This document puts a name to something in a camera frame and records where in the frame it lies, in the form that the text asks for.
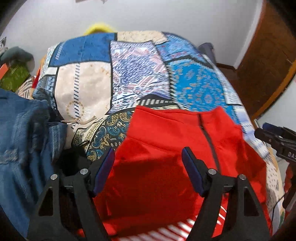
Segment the orange sleeve forearm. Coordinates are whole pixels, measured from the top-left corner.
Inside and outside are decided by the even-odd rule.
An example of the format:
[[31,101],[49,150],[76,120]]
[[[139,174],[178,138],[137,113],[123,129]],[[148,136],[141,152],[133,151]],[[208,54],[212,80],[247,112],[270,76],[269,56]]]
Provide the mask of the orange sleeve forearm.
[[290,187],[292,186],[292,177],[293,177],[292,165],[289,164],[287,167],[286,176],[285,176],[285,185],[284,185],[285,193],[287,193]]

